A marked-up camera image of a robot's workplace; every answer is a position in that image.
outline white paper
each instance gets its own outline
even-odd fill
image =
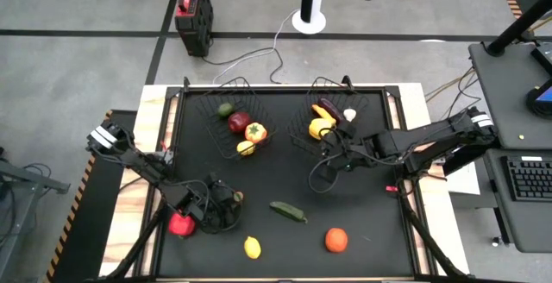
[[[475,163],[472,162],[447,176],[449,192],[480,194],[480,183],[475,172]]]

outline garlic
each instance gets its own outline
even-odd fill
[[[343,111],[343,116],[345,116],[345,119],[347,119],[348,122],[352,122],[356,117],[356,110],[346,109]]]

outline red battery pack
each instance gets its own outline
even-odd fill
[[[188,55],[207,56],[213,27],[213,7],[210,0],[177,0],[176,8],[174,24]]]

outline keyboard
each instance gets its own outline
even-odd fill
[[[552,202],[552,159],[541,159],[528,161],[522,157],[503,157],[514,200]]]

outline orange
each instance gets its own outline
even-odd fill
[[[332,253],[345,251],[347,242],[347,233],[341,228],[332,228],[326,233],[326,248]]]

